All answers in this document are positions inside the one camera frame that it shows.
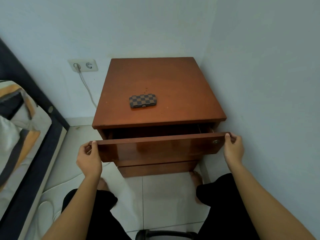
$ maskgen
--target electrical outlet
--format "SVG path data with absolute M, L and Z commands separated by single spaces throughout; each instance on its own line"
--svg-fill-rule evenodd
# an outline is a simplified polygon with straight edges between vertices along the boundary
M 73 64 L 77 63 L 80 65 L 81 72 L 96 72 L 98 71 L 97 63 L 94 59 L 69 59 L 68 63 L 74 72 L 77 72 Z

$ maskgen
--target tabletop surface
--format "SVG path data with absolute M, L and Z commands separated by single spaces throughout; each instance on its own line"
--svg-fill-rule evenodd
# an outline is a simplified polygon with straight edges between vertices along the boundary
M 129 97 L 155 94 L 157 104 L 131 108 Z M 226 115 L 193 57 L 112 59 L 94 129 L 224 121 Z

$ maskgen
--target power cord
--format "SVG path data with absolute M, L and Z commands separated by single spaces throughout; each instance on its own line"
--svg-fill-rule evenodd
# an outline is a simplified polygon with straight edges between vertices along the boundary
M 79 76 L 80 76 L 80 79 L 81 79 L 83 85 L 84 85 L 85 88 L 87 89 L 92 104 L 97 108 L 97 105 L 96 105 L 96 103 L 94 102 L 94 99 L 92 98 L 92 94 L 91 94 L 91 92 L 90 92 L 90 89 L 88 88 L 88 86 L 87 86 L 87 84 L 86 84 L 86 81 L 84 80 L 84 78 L 83 78 L 83 76 L 82 76 L 82 72 L 80 71 L 81 66 L 80 66 L 78 63 L 74 63 L 73 66 L 74 66 L 75 70 L 78 72 L 78 74 L 79 74 Z

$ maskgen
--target black pants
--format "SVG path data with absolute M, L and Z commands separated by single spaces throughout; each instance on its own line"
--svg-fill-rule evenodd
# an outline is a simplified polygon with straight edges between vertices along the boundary
M 63 200 L 62 211 L 76 193 L 71 190 Z M 210 184 L 196 189 L 198 199 L 210 206 L 198 239 L 259 239 L 242 202 L 231 173 L 225 174 Z M 110 210 L 118 199 L 109 191 L 97 190 L 87 239 L 96 239 L 107 232 L 108 239 L 130 239 Z

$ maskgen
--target brown and black checkered pattern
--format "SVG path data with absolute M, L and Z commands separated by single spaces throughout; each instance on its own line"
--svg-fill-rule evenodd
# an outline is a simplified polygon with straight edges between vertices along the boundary
M 145 107 L 149 105 L 155 105 L 157 103 L 157 98 L 152 93 L 147 95 L 141 94 L 139 96 L 131 96 L 129 98 L 129 102 L 131 107 Z

